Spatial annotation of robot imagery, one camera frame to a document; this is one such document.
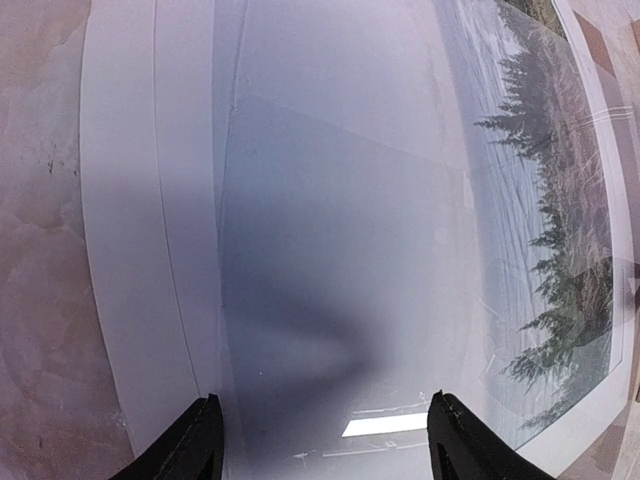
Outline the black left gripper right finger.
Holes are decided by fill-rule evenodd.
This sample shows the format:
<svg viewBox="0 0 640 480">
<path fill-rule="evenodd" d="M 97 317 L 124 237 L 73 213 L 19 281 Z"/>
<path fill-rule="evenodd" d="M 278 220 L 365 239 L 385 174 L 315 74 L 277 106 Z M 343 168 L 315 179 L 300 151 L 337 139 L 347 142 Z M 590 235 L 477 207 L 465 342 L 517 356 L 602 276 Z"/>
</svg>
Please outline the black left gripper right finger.
<svg viewBox="0 0 640 480">
<path fill-rule="evenodd" d="M 427 432 L 437 480 L 553 480 L 511 449 L 451 393 L 433 395 Z"/>
</svg>

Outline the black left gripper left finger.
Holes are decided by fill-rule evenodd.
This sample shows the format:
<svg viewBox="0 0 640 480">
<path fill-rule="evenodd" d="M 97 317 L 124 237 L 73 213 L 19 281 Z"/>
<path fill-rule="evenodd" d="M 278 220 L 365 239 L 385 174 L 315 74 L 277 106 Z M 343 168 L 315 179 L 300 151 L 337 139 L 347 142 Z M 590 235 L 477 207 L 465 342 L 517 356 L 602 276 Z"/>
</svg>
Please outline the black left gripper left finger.
<svg viewBox="0 0 640 480">
<path fill-rule="evenodd" d="M 224 422 L 216 395 L 199 398 L 112 480 L 221 480 Z"/>
</svg>

